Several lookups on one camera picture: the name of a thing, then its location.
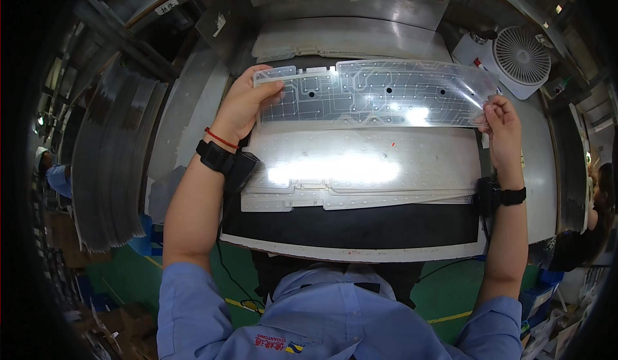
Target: embroidered company logo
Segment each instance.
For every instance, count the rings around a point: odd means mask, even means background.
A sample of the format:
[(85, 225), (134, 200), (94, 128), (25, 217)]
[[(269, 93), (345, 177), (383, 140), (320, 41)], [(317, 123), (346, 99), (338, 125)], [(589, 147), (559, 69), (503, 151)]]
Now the embroidered company logo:
[(255, 346), (263, 346), (266, 349), (280, 351), (286, 347), (286, 340), (283, 337), (257, 335), (255, 337)]
[(286, 352), (289, 353), (301, 353), (305, 348), (305, 345), (302, 343), (295, 343), (294, 341), (290, 341), (287, 345)]

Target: workbench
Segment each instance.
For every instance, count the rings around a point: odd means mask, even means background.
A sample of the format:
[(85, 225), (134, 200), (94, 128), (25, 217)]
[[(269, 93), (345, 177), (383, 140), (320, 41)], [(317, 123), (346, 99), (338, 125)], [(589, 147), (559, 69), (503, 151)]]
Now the workbench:
[[(521, 119), (529, 242), (556, 230), (556, 168), (549, 128), (536, 94), (517, 100)], [(488, 150), (480, 150), (483, 175)], [(344, 262), (414, 262), (483, 254), (486, 239), (475, 205), (406, 204), (372, 209), (299, 207), (289, 213), (244, 213), (228, 196), (220, 239), (271, 254)], [(401, 246), (418, 246), (400, 248)]]
[[(213, 57), (209, 48), (198, 47), (174, 85), (148, 169), (146, 213), (151, 186), (166, 184), (171, 171), (189, 164), (196, 139), (202, 136), (204, 126), (214, 119), (227, 73), (222, 63), (213, 61)], [(295, 62), (299, 68), (333, 65), (337, 61), (318, 58), (319, 63), (304, 63), (305, 60), (315, 58), (297, 57), (288, 61)], [(557, 189), (552, 139), (536, 94), (519, 101), (506, 87), (501, 89), (513, 102), (521, 119), (529, 242), (533, 243), (552, 237), (556, 231)], [(205, 117), (205, 112), (209, 112), (209, 117)], [(488, 176), (491, 171), (487, 149), (480, 149), (480, 159), (483, 176)], [(239, 203), (237, 198), (227, 197), (224, 206), (228, 207), (225, 212), (229, 206), (239, 206)], [(411, 204), (331, 211), (321, 207), (299, 207), (289, 213), (258, 215), (237, 211), (225, 220), (220, 240), (272, 254), (343, 262), (413, 262), (469, 257), (483, 254), (486, 246), (482, 223), (472, 206)], [(285, 234), (273, 227), (283, 224), (282, 216), (289, 217), (286, 221), (291, 222)], [(270, 222), (269, 237), (259, 236), (255, 231), (256, 219), (263, 225)]]

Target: person in blue shirt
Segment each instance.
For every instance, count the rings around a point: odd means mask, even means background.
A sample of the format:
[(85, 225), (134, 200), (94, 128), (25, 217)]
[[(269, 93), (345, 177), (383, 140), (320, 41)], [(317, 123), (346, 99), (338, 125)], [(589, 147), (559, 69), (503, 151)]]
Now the person in blue shirt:
[(38, 176), (45, 176), (51, 189), (62, 196), (71, 199), (71, 167), (54, 163), (54, 157), (50, 150), (45, 147), (38, 147), (35, 153), (35, 166), (38, 169)]
[[(223, 101), (211, 132), (238, 144), (251, 131), (260, 104), (282, 82), (253, 88), (249, 68)], [(521, 124), (510, 101), (491, 96), (481, 130), (502, 189), (524, 187)], [(236, 149), (209, 134), (229, 152)], [(412, 308), (396, 301), (390, 284), (369, 265), (338, 270), (315, 263), (281, 279), (257, 325), (234, 330), (215, 285), (210, 252), (220, 220), (224, 177), (194, 155), (167, 211), (157, 333), (161, 359), (519, 359), (521, 304), (528, 254), (526, 204), (496, 212), (484, 277), (474, 310), (454, 346)], [(363, 287), (363, 284), (378, 287)]]

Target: transparent plastic sheet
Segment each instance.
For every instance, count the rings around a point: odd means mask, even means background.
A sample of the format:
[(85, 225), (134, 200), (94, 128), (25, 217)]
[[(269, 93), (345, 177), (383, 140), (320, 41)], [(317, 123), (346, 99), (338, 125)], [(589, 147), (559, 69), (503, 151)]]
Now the transparent plastic sheet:
[(318, 72), (258, 71), (253, 85), (282, 80), (279, 103), (258, 114), (258, 132), (371, 126), (478, 127), (498, 77), (458, 64), (414, 60), (337, 62)]
[(470, 203), (481, 177), (475, 132), (465, 128), (258, 132), (243, 150), (261, 161), (244, 212)]

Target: green floor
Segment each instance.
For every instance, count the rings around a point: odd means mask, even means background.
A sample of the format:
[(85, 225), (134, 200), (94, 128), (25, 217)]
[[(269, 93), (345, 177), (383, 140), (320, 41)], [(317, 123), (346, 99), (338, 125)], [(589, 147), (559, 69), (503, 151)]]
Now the green floor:
[[(225, 264), (237, 280), (254, 298), (253, 289), (257, 287), (257, 276), (249, 250), (221, 244)], [(93, 263), (87, 273), (96, 292), (109, 293), (119, 304), (143, 302), (156, 317), (161, 282), (161, 258), (153, 261), (138, 255), (131, 247), (124, 246), (112, 251), (112, 262)], [(452, 261), (428, 262), (423, 274), (429, 273)], [(212, 274), (223, 298), (241, 301), (246, 298), (243, 292), (228, 279), (219, 264), (214, 251), (211, 259)], [(415, 309), (426, 320), (444, 319), (433, 322), (436, 333), (446, 343), (453, 343), (466, 317), (457, 315), (469, 312), (474, 306), (483, 278), (484, 263), (466, 261), (456, 263), (423, 279), (412, 290), (410, 298), (416, 303)], [(538, 268), (528, 266), (523, 277), (522, 289), (530, 288), (537, 278)], [(258, 322), (258, 315), (229, 304), (234, 327), (252, 325)]]

